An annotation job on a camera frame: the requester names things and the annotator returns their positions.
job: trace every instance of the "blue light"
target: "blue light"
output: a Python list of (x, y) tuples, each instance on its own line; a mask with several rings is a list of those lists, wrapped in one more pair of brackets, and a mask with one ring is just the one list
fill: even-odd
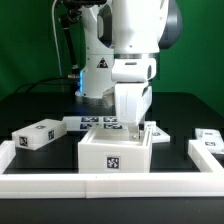
[(79, 79), (79, 85), (80, 85), (80, 93), (83, 92), (83, 71), (80, 71), (80, 79)]

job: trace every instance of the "cable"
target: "cable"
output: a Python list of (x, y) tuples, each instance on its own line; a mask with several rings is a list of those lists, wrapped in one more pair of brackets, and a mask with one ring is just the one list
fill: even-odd
[(54, 0), (54, 2), (52, 4), (51, 16), (52, 16), (52, 25), (53, 25), (53, 32), (54, 32), (55, 47), (56, 47), (57, 58), (58, 58), (59, 74), (62, 77), (61, 58), (60, 58), (60, 52), (59, 52), (59, 47), (58, 47), (58, 38), (57, 38), (57, 31), (56, 31), (56, 26), (55, 26), (55, 16), (54, 16), (55, 7), (56, 7), (57, 2), (58, 2), (58, 0)]
[(18, 87), (18, 88), (14, 91), (14, 93), (19, 92), (20, 89), (22, 89), (22, 88), (24, 88), (24, 87), (26, 87), (26, 86), (30, 86), (30, 87), (26, 90), (26, 92), (30, 92), (30, 91), (31, 91), (33, 88), (35, 88), (37, 85), (44, 85), (44, 84), (49, 84), (49, 85), (50, 85), (50, 83), (45, 83), (45, 82), (55, 81), (55, 80), (62, 80), (62, 79), (68, 79), (68, 78), (67, 78), (66, 76), (64, 76), (64, 77), (56, 77), (56, 78), (47, 78), (47, 79), (42, 79), (42, 80), (40, 80), (40, 81), (38, 81), (38, 82), (27, 83), (27, 84), (24, 84), (24, 85)]

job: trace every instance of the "black cable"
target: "black cable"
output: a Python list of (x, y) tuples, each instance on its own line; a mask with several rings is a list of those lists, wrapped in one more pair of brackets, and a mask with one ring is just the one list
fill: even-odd
[(57, 78), (47, 78), (47, 79), (42, 79), (36, 83), (33, 83), (27, 90), (26, 92), (30, 92), (33, 88), (35, 88), (37, 85), (39, 85), (40, 83), (43, 82), (50, 82), (50, 81), (55, 81), (55, 80), (62, 80), (62, 79), (68, 79), (68, 77), (64, 76), (64, 77), (57, 77)]
[(62, 83), (60, 83), (60, 84), (50, 84), (50, 83), (45, 83), (45, 82), (50, 82), (50, 81), (55, 81), (55, 80), (62, 80), (62, 79), (68, 79), (68, 77), (66, 77), (66, 76), (64, 76), (64, 77), (54, 77), (54, 78), (47, 78), (47, 79), (42, 79), (42, 80), (40, 80), (40, 81), (38, 81), (38, 82), (34, 82), (34, 83), (27, 83), (27, 84), (24, 84), (24, 85), (22, 85), (22, 86), (20, 86), (20, 87), (18, 87), (15, 91), (14, 91), (14, 93), (17, 93), (17, 92), (19, 92), (19, 90), (20, 89), (22, 89), (22, 88), (24, 88), (24, 87), (27, 87), (27, 86), (30, 86), (27, 90), (26, 90), (26, 92), (30, 92), (33, 88), (35, 88), (36, 86), (38, 86), (38, 85), (61, 85), (61, 86), (63, 86), (63, 85), (72, 85), (72, 84), (62, 84)]

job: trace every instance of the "white box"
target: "white box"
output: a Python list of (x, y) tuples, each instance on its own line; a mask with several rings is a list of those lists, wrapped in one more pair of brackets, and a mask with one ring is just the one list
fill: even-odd
[(0, 145), (0, 174), (3, 174), (16, 155), (15, 142), (4, 141)]
[(78, 143), (79, 173), (148, 173), (152, 130), (130, 140), (128, 130), (92, 128)]
[(45, 119), (12, 133), (16, 147), (36, 150), (67, 133), (66, 123)]

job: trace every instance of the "sticker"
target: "sticker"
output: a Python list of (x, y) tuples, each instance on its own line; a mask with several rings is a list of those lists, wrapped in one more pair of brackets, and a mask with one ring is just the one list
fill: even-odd
[(89, 130), (92, 126), (92, 124), (80, 124), (80, 130)]
[(123, 129), (120, 124), (104, 124), (104, 129)]
[(46, 126), (43, 126), (43, 125), (39, 125), (39, 126), (37, 126), (37, 127), (35, 127), (36, 129), (44, 129), (44, 128), (46, 128)]
[(27, 137), (19, 137), (19, 144), (24, 147), (28, 147), (28, 138)]
[(152, 135), (153, 136), (161, 136), (161, 134), (159, 132), (154, 132)]
[(54, 139), (54, 130), (48, 132), (48, 140), (50, 141), (52, 139)]
[(205, 142), (207, 146), (216, 146), (215, 142)]
[(107, 169), (119, 170), (120, 169), (120, 157), (107, 157)]
[(99, 117), (82, 117), (81, 122), (99, 122)]
[(117, 122), (117, 118), (116, 117), (104, 117), (103, 118), (103, 122)]
[(98, 64), (97, 68), (108, 68), (108, 65), (104, 58), (101, 59), (100, 63)]

